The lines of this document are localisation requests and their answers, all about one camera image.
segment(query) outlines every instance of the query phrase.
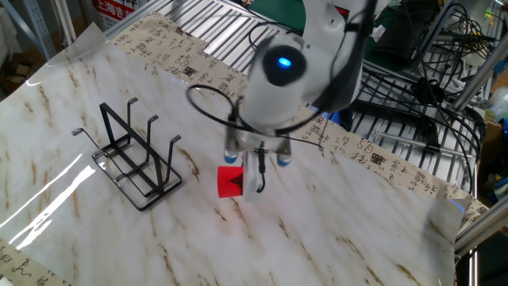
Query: black cable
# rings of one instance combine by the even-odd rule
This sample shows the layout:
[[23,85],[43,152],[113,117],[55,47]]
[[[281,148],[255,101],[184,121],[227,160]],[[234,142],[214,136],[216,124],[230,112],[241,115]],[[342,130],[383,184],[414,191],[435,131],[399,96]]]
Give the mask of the black cable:
[[276,26],[278,26],[280,28],[289,29],[288,31],[286,31],[286,34],[288,34],[288,33],[296,33],[298,35],[302,35],[303,34],[303,30],[301,30],[301,29],[293,29],[289,25],[284,25],[284,24],[279,23],[277,21],[264,21],[264,22],[260,22],[260,23],[255,24],[254,27],[252,27],[248,31],[248,33],[247,33],[248,43],[255,50],[257,49],[257,45],[254,44],[254,42],[252,41],[252,32],[254,32],[255,29],[257,29],[259,27],[262,27],[264,25],[276,25]]
[[[191,97],[191,91],[194,90],[194,89],[199,89],[199,88],[202,88],[202,89],[206,89],[206,90],[209,90],[209,91],[213,91],[219,95],[221,95],[222,97],[224,97],[229,105],[231,106],[231,114],[229,115],[229,119],[232,119],[231,121],[224,121],[220,118],[217,118],[215,116],[213,116],[212,114],[204,111],[201,107],[198,106],[198,104],[196,104],[196,102],[192,99]],[[237,118],[241,119],[240,116],[239,116],[239,112],[238,112],[238,104],[241,100],[241,98],[239,98],[237,100],[237,104],[234,104],[231,99],[225,94],[223,93],[222,91],[218,90],[217,88],[215,87],[209,87],[207,85],[203,85],[203,84],[194,84],[194,85],[191,85],[189,86],[186,90],[185,90],[185,95],[187,97],[187,100],[190,102],[190,104],[197,110],[199,111],[199,113],[205,115],[206,117],[214,120],[215,122],[218,122],[224,126],[228,126],[228,127],[233,127],[234,129],[237,129],[237,130],[241,130],[241,131],[246,131],[246,132],[251,132],[251,133],[258,133],[258,134],[262,134],[262,135],[265,135],[265,136],[268,136],[268,137],[273,137],[271,135],[268,135],[268,134],[264,134],[264,133],[261,133],[255,129],[253,129],[252,127],[245,127],[245,126],[239,126],[238,124],[234,124],[232,122],[235,122]],[[302,139],[297,139],[297,138],[293,138],[293,137],[289,137],[289,136],[276,136],[276,137],[280,137],[280,138],[285,138],[285,139],[288,139],[288,140],[292,140],[292,141],[297,141],[297,142],[302,142],[302,143],[307,143],[307,144],[310,144],[310,145],[314,145],[314,146],[317,146],[319,148],[320,151],[324,150],[323,146],[321,146],[320,144],[317,144],[317,143],[314,143],[314,142],[311,142],[311,141],[305,141],[305,140],[302,140]]]
[[[333,77],[333,80],[330,81],[330,84],[324,89],[324,91],[319,96],[319,98],[324,97],[324,100],[322,104],[317,107],[317,111],[312,116],[308,117],[306,120],[298,124],[295,124],[287,128],[277,129],[275,131],[275,134],[277,135],[288,134],[290,132],[302,128],[304,125],[311,122],[313,119],[315,119],[317,116],[319,116],[319,114],[323,112],[325,107],[328,106],[333,101],[333,98],[335,96],[341,96],[341,91],[343,91],[343,87],[349,80],[354,80],[352,79],[353,72],[351,72],[351,70],[354,70],[355,66],[358,64],[358,61],[362,61],[364,58],[363,51],[364,48],[367,46],[368,36],[371,34],[372,27],[374,26],[374,14],[376,3],[377,3],[376,0],[368,0],[366,8],[361,10],[356,15],[352,16],[348,21],[348,24],[345,25],[344,27],[345,32],[348,32],[348,29],[351,31],[353,30],[356,31],[356,42],[352,47],[352,52],[346,65],[338,72],[336,76]],[[352,24],[352,21],[355,20],[356,17],[360,16],[361,14],[364,15],[362,22],[359,24]],[[346,36],[344,33],[340,47],[337,50],[335,56],[333,57],[333,61],[330,66],[331,77],[333,76],[333,68],[335,65],[335,61],[337,60],[339,51],[341,50],[341,46],[344,43],[345,37]]]
[[[407,9],[407,6],[406,6],[406,2],[402,1],[402,4],[404,5],[404,8],[406,9],[406,12],[409,13],[409,10]],[[423,59],[423,55],[421,54],[420,44],[418,43],[418,39],[416,38],[416,33],[414,32],[414,27],[413,27],[413,22],[411,21],[411,17],[408,17],[408,22],[410,24],[411,30],[413,31],[412,36],[413,36],[413,39],[414,39],[414,43],[417,46],[417,54],[420,57],[421,68],[423,69],[423,73],[425,75],[425,82],[427,84],[427,87],[429,88],[429,92],[430,92],[430,94],[431,94],[431,96],[433,98],[433,101],[435,103],[435,107],[437,108],[437,111],[439,112],[439,114],[441,115],[442,118],[445,118],[445,114],[444,114],[443,110],[441,109],[441,106],[437,103],[436,97],[434,96],[433,89],[432,89],[432,87],[430,86],[430,83],[429,83],[429,79],[426,77],[427,76],[427,71],[426,71],[426,68],[425,68],[425,61]],[[473,180],[473,175],[471,173],[472,169],[471,169],[471,165],[469,164],[468,154],[466,152],[466,149],[464,148],[464,144],[462,144],[462,141],[459,139],[459,136],[457,135],[457,132],[446,121],[444,121],[444,122],[446,123],[445,126],[447,126],[450,129],[450,131],[453,133],[453,135],[456,138],[457,143],[459,143],[459,146],[462,149],[462,153],[464,155],[464,160],[466,161],[466,165],[468,167],[468,176],[469,176],[469,179],[470,179],[469,180],[469,184],[470,184],[469,193],[471,194],[471,191],[472,191],[472,188],[473,188],[472,185],[474,183],[474,180]]]
[[264,173],[266,172],[267,168],[266,168],[266,166],[264,164],[264,154],[265,154],[264,151],[265,151],[264,150],[264,142],[261,141],[261,145],[257,149],[257,158],[258,158],[259,165],[260,165],[259,166],[259,172],[261,174],[261,179],[262,179],[263,183],[262,183],[261,187],[259,187],[257,189],[257,191],[256,191],[258,194],[261,193],[264,190],[264,186],[266,185],[266,181],[264,179]]

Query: white marble pattern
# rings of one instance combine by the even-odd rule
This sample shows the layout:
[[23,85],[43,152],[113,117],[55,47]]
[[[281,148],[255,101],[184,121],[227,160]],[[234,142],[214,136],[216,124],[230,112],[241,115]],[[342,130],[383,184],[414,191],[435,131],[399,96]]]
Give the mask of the white marble pattern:
[[[0,237],[74,285],[452,285],[460,202],[296,143],[290,166],[268,163],[262,203],[219,199],[224,128],[191,107],[182,81],[103,41],[89,28],[0,104]],[[86,136],[71,136],[83,127],[105,145],[98,105],[126,114],[134,96],[135,128],[160,117],[163,157],[182,136],[184,185],[145,212],[93,163]],[[220,98],[195,98],[226,115]]]

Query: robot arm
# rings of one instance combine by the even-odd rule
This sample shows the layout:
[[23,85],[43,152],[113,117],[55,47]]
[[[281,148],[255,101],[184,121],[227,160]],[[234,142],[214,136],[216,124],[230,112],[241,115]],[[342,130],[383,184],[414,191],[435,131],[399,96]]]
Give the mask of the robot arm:
[[[258,45],[238,118],[230,118],[244,130],[226,130],[225,159],[231,163],[243,152],[244,196],[251,202],[264,196],[268,175],[264,157],[276,153],[280,166],[291,161],[289,139],[282,135],[305,123],[291,126],[301,101],[320,111],[335,111],[355,99],[369,29],[388,0],[303,2],[307,14],[303,38],[271,37]],[[335,6],[350,11],[348,23]]]

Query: metal frame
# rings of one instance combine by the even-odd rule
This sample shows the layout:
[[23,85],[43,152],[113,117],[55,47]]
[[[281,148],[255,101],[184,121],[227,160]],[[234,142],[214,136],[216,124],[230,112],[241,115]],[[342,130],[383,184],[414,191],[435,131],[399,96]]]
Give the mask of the metal frame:
[[[148,120],[148,128],[147,128],[147,141],[145,141],[136,131],[134,131],[130,127],[130,106],[137,101],[136,98],[129,100],[127,103],[127,122],[125,122],[123,119],[121,119],[120,116],[118,116],[117,113],[115,113],[111,107],[109,107],[107,104],[103,103],[99,107],[101,109],[102,119],[104,120],[104,125],[106,127],[106,132],[108,134],[108,138],[110,139],[110,143],[100,148],[98,144],[92,139],[92,137],[88,134],[86,130],[83,128],[78,128],[72,131],[72,135],[76,136],[82,132],[84,132],[92,142],[94,142],[95,146],[97,146],[98,150],[92,154],[92,159],[96,163],[97,166],[101,167],[98,160],[101,157],[106,157],[111,159],[113,164],[118,168],[120,171],[120,175],[113,178],[111,174],[109,174],[104,168],[101,167],[101,170],[110,178],[110,180],[117,186],[117,188],[121,191],[121,193],[131,202],[134,207],[139,211],[144,211],[148,209],[150,206],[152,206],[154,203],[162,199],[165,195],[172,193],[178,186],[182,184],[182,177],[180,174],[176,172],[176,170],[173,169],[171,166],[171,158],[173,153],[173,145],[181,139],[179,135],[174,137],[170,143],[169,143],[169,154],[167,155],[167,161],[165,161],[163,158],[159,156],[159,154],[150,147],[150,135],[151,135],[151,126],[152,123],[157,120],[159,117],[157,115],[154,115],[150,117]],[[115,136],[113,134],[113,130],[111,128],[110,124],[110,117],[114,119],[118,125],[120,125],[121,128],[123,128],[127,134],[115,139]],[[124,150],[129,147],[131,138],[133,138],[137,143],[146,150],[146,157],[144,162],[141,164],[136,164],[132,159],[125,154]],[[127,173],[123,172],[118,166],[118,164],[114,161],[114,158],[116,156],[120,156],[131,168],[131,170]],[[156,169],[156,177],[157,182],[153,182],[145,173],[144,169],[148,167],[148,163],[150,161],[150,157],[154,161],[154,166]],[[161,163],[166,166],[166,178],[163,179],[162,176],[162,170],[161,170]],[[171,172],[173,172],[176,177],[178,178],[178,181],[171,186],[167,187],[170,179]],[[131,177],[133,176],[139,176],[151,189],[147,192],[142,191],[136,183],[132,180]],[[133,184],[133,186],[146,198],[150,199],[148,203],[146,203],[144,206],[138,206],[133,199],[127,195],[127,193],[123,190],[123,188],[118,184],[121,180],[124,178],[129,179],[129,181]]]
[[0,3],[7,9],[7,12],[13,18],[14,22],[16,22],[16,24],[19,25],[23,32],[25,32],[26,36],[32,41],[35,47],[39,50],[40,54],[46,60],[49,60],[54,57],[54,55],[56,55],[55,46],[51,42],[51,37],[49,36],[46,22],[40,13],[37,0],[24,0],[26,9],[30,16],[30,20],[32,21],[33,26],[36,28],[37,36],[32,32],[29,26],[26,25],[25,21],[23,21],[23,18],[21,18],[20,14],[14,9],[12,4],[10,4],[9,0],[0,0]]
[[452,4],[457,3],[458,0],[448,0],[443,8],[441,9],[441,12],[439,15],[437,15],[436,20],[434,20],[433,25],[430,27],[429,32],[425,35],[425,38],[423,42],[421,43],[421,54],[422,56],[426,55],[427,52],[430,50],[430,47],[436,40],[436,37],[438,36],[438,31],[441,31],[443,27],[445,26],[446,21],[450,18],[450,15],[452,14],[453,10],[449,9]]
[[68,47],[74,41],[76,41],[76,33],[74,31],[74,25],[72,24],[71,14],[67,7],[67,0],[51,0],[53,11],[55,12],[56,19],[60,26],[60,32],[62,33],[62,40],[65,46]]

